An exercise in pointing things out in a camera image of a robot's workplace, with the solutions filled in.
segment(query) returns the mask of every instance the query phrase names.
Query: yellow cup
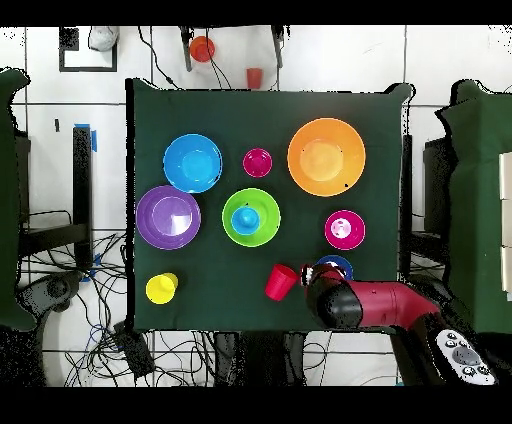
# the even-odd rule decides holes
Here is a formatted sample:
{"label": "yellow cup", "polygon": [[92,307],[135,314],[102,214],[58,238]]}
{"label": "yellow cup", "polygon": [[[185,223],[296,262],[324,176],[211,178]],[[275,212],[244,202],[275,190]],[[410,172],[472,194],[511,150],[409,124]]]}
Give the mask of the yellow cup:
{"label": "yellow cup", "polygon": [[163,305],[174,297],[177,287],[178,277],[176,275],[170,272],[155,275],[146,284],[146,296],[151,302]]}

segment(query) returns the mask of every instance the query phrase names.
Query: green bowl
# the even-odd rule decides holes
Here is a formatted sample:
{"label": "green bowl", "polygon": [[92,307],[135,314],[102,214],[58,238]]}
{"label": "green bowl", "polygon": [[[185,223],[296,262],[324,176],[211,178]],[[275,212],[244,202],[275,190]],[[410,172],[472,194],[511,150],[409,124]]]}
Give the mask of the green bowl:
{"label": "green bowl", "polygon": [[[254,234],[243,236],[231,225],[233,213],[241,206],[249,206],[258,212],[260,226]],[[281,214],[274,198],[266,191],[246,188],[233,194],[222,209],[222,225],[226,234],[235,243],[245,247],[257,247],[272,239],[279,229]]]}

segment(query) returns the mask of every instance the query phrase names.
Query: orange bowl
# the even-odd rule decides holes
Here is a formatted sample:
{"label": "orange bowl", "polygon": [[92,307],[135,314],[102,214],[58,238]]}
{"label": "orange bowl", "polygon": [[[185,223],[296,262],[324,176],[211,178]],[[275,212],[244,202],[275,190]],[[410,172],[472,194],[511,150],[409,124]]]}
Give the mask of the orange bowl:
{"label": "orange bowl", "polygon": [[346,122],[320,118],[308,122],[288,147],[288,169],[300,188],[315,196],[335,196],[363,173],[363,140]]}

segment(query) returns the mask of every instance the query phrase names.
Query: green cloth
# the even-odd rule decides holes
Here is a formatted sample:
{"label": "green cloth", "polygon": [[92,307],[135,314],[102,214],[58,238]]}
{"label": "green cloth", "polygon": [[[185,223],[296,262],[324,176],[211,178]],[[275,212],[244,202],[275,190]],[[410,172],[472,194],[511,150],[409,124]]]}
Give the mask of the green cloth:
{"label": "green cloth", "polygon": [[[274,264],[297,272],[327,254],[340,254],[353,265],[356,279],[395,280],[397,274],[398,200],[401,166],[401,107],[411,95],[407,84],[384,93],[250,92],[158,90],[134,80],[135,199],[168,183],[162,169],[167,146],[175,138],[198,133],[219,147],[220,180],[194,195],[201,227],[185,247],[164,251],[135,231],[135,327],[167,330],[318,330],[307,310],[304,290],[294,287],[281,302],[264,294]],[[295,132],[307,122],[333,117],[348,122],[366,148],[360,180],[347,192],[321,198],[298,187],[286,155]],[[242,167],[254,147],[270,152],[273,168],[261,179]],[[256,187],[270,193],[281,210],[281,226],[267,244],[247,248],[225,234],[221,212],[237,190]],[[324,224],[339,209],[357,212],[366,238],[351,251],[332,248]],[[179,286],[165,305],[151,303],[146,282],[172,272]]]}
{"label": "green cloth", "polygon": [[14,295],[18,281],[20,192],[11,102],[16,91],[27,83],[27,77],[17,69],[0,70],[0,199],[3,205],[0,208],[0,325],[21,331],[32,330],[36,322],[18,305]]}
{"label": "green cloth", "polygon": [[512,332],[512,302],[501,285],[499,154],[512,151],[512,95],[457,86],[446,119],[459,162],[450,179],[450,288],[477,332]]}

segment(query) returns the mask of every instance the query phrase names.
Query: white tile floor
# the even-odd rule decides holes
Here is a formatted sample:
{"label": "white tile floor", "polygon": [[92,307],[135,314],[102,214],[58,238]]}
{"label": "white tile floor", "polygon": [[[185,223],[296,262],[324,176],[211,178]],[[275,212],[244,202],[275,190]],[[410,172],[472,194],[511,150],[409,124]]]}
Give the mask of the white tile floor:
{"label": "white tile floor", "polygon": [[[87,48],[80,29],[80,49]],[[192,72],[185,70],[180,32],[177,27],[142,27],[144,38],[152,43],[160,67],[184,88],[216,88],[217,79],[210,64],[193,61]],[[276,79],[275,55],[270,28],[266,26],[214,29],[215,60],[233,88],[245,88],[245,68],[264,69],[262,89]],[[444,135],[434,112],[447,105],[453,83],[462,78],[480,79],[488,88],[503,91],[512,85],[512,29],[508,26],[292,26],[282,49],[284,67],[280,71],[280,89],[383,91],[389,85],[406,81],[416,87],[411,102],[410,132],[413,135],[413,210],[424,213],[424,143]],[[105,62],[101,53],[89,54],[92,60]],[[116,73],[60,73],[57,28],[1,28],[0,67],[27,71],[31,83],[16,93],[12,111],[17,125],[27,130],[32,140],[30,164],[30,207],[32,212],[49,209],[71,211],[71,131],[74,124],[88,123],[97,131],[97,152],[93,153],[93,191],[95,238],[113,232],[122,233],[125,224],[125,92],[126,77],[145,78],[162,88],[169,84],[155,67],[147,46],[138,38],[136,27],[122,27]],[[59,120],[56,132],[54,121]],[[31,220],[33,226],[66,223],[65,215],[45,215]],[[421,230],[422,219],[414,228]],[[99,245],[101,252],[105,245]],[[119,252],[109,254],[109,262],[121,265]],[[32,270],[41,270],[34,262]],[[98,274],[105,282],[108,276]],[[97,294],[90,283],[81,283],[80,296],[88,307],[93,323],[98,323]],[[115,282],[118,293],[108,298],[113,322],[124,318],[126,290],[124,280]],[[64,384],[70,365],[65,351],[74,360],[81,357],[89,339],[90,326],[84,306],[78,298],[62,314],[53,313],[44,338],[45,366],[49,383]],[[189,332],[165,332],[169,346],[191,340]],[[168,353],[159,333],[149,336],[150,349],[159,367],[190,369],[198,365],[190,345],[182,345],[176,355]],[[394,385],[399,380],[389,337],[382,334],[311,333],[307,342],[328,348],[325,364],[306,371],[311,385]],[[306,347],[305,367],[322,360],[317,345]],[[155,385],[160,374],[149,378]],[[206,375],[194,375],[204,382]],[[123,377],[120,385],[134,385]],[[184,374],[191,381],[190,374]],[[112,384],[110,380],[94,385]],[[175,385],[163,375],[158,386]],[[139,379],[137,386],[146,386]]]}

